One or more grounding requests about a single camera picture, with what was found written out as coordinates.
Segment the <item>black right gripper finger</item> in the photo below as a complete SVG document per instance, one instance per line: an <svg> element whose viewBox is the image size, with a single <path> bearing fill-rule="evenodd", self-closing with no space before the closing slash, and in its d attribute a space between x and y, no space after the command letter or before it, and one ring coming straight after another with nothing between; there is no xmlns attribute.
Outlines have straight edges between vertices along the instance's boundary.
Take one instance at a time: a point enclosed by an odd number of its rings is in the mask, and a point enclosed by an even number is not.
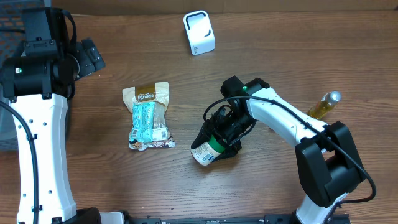
<svg viewBox="0 0 398 224"><path fill-rule="evenodd" d="M211 139L212 131L212 126L202 126L197 137L191 144L191 149L196 149L203 143L208 142Z"/></svg>
<svg viewBox="0 0 398 224"><path fill-rule="evenodd" d="M225 151L223 151L218 157L216 157L213 162L222 160L222 159L229 159L234 157L240 150L241 146L231 146L228 147Z"/></svg>

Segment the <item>green white yogurt cup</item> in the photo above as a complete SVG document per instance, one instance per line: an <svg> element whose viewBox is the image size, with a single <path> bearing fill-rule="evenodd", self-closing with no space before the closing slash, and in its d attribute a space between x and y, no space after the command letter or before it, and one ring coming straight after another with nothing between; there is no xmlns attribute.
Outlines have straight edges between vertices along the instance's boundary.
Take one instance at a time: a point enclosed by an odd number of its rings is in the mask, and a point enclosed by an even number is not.
<svg viewBox="0 0 398 224"><path fill-rule="evenodd" d="M191 154L199 164L207 166L224 151L225 147L218 143L214 136L211 136L210 140L192 149Z"/></svg>

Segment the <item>brown white snack bag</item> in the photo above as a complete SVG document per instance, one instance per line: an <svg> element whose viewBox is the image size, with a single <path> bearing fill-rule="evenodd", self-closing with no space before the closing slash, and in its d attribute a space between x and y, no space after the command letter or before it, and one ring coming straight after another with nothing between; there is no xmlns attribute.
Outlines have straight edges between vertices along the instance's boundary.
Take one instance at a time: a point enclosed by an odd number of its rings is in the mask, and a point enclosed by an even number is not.
<svg viewBox="0 0 398 224"><path fill-rule="evenodd" d="M125 88L122 90L122 95L123 102L131 114L133 104L152 101L155 103L152 141L138 142L129 140L131 149L145 151L148 148L170 148L176 146L165 121L170 98L169 84L167 82L156 82L145 86Z"/></svg>

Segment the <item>teal snack packet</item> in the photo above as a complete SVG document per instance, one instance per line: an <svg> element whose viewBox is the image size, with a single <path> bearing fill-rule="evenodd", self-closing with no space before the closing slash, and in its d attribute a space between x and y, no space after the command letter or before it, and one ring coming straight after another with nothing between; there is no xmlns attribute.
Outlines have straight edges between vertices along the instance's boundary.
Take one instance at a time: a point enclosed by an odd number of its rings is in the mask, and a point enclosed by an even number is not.
<svg viewBox="0 0 398 224"><path fill-rule="evenodd" d="M151 142L154 122L155 103L133 104L132 129L129 135L130 141Z"/></svg>

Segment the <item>yellow liquid glass bottle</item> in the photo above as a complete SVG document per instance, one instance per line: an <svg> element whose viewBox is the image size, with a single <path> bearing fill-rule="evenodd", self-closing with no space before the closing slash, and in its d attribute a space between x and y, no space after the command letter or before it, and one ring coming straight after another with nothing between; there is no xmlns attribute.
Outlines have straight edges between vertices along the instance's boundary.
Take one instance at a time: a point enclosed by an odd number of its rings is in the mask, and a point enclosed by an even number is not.
<svg viewBox="0 0 398 224"><path fill-rule="evenodd" d="M341 99L342 95L337 90L326 93L315 106L309 109L307 114L312 118L321 119L331 111Z"/></svg>

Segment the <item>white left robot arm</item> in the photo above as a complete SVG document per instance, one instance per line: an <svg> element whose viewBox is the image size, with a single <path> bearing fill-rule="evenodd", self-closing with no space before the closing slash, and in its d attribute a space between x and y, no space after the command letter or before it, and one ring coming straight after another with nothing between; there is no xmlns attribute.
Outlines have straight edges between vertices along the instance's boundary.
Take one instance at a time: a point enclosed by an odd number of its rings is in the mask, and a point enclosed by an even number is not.
<svg viewBox="0 0 398 224"><path fill-rule="evenodd" d="M2 64L1 106L16 127L21 197L18 223L99 223L97 208L77 209L66 158L68 102L75 82L104 68L91 39L78 40L72 15L42 7L22 12L23 55Z"/></svg>

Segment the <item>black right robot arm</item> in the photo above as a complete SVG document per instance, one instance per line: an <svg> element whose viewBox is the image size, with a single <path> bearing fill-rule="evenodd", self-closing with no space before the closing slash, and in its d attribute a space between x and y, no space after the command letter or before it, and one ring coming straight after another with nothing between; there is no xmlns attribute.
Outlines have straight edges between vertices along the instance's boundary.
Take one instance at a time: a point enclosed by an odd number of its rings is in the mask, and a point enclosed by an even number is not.
<svg viewBox="0 0 398 224"><path fill-rule="evenodd" d="M191 145L203 166L234 157L241 138L262 122L295 149L298 176L306 196L291 216L268 215L266 222L349 223L335 216L345 197L366 179L366 172L349 129L327 124L302 113L283 100L268 83L255 78L243 83L233 76L223 82L220 107L205 116Z"/></svg>

